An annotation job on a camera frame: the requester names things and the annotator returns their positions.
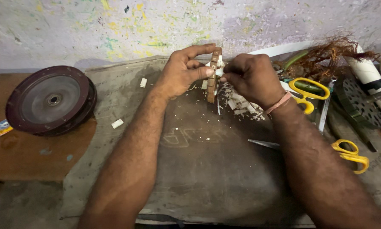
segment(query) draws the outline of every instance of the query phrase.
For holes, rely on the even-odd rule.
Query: scissors blade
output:
[[[267,141],[257,141],[257,140],[252,140],[252,139],[248,139],[248,141],[252,142],[252,143],[259,144],[259,145],[263,145],[263,146],[266,146],[266,147],[269,147],[272,149],[280,150],[280,144],[278,144],[278,143],[272,143],[272,142],[267,142]]]

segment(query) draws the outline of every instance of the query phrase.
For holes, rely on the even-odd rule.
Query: small packet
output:
[[[0,122],[0,137],[10,131],[12,131],[14,128],[10,126],[8,121],[4,119],[3,121]]]

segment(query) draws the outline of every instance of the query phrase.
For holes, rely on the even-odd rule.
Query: black tape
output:
[[[363,84],[362,88],[364,90],[366,90],[366,91],[371,90],[371,89],[378,90],[378,89],[381,88],[381,79],[375,80],[375,81],[371,81],[371,82],[369,82],[367,84]]]

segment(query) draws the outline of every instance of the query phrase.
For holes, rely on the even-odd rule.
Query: finger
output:
[[[224,67],[224,73],[238,73],[242,75],[247,70],[245,64],[246,61],[253,56],[254,55],[245,53],[237,55],[232,61],[230,61],[230,63]]]
[[[200,67],[187,71],[193,81],[201,80],[214,75],[214,70],[211,67]]]
[[[213,53],[215,48],[215,43],[204,45],[192,45],[183,50],[179,50],[178,53],[181,54],[181,60],[187,62],[188,60],[193,59],[198,55]]]
[[[205,67],[206,65],[200,63],[197,60],[189,60],[188,63],[186,63],[186,67],[188,69],[193,69],[193,68],[200,68],[200,67]]]
[[[226,73],[221,78],[222,82],[229,82],[237,91],[242,90],[245,87],[244,79],[237,73]]]

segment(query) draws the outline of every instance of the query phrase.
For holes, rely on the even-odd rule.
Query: white pvc pipe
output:
[[[363,49],[360,46],[357,46],[357,52],[362,53]],[[361,81],[362,84],[367,84],[367,83],[381,79],[381,75],[379,71],[377,71],[376,67],[373,65],[371,60],[357,61],[351,57],[345,57],[345,60],[351,66],[356,77]],[[368,90],[369,94],[371,95],[380,91],[381,91],[381,88],[377,90],[375,89]],[[381,99],[377,100],[376,104],[381,109]]]

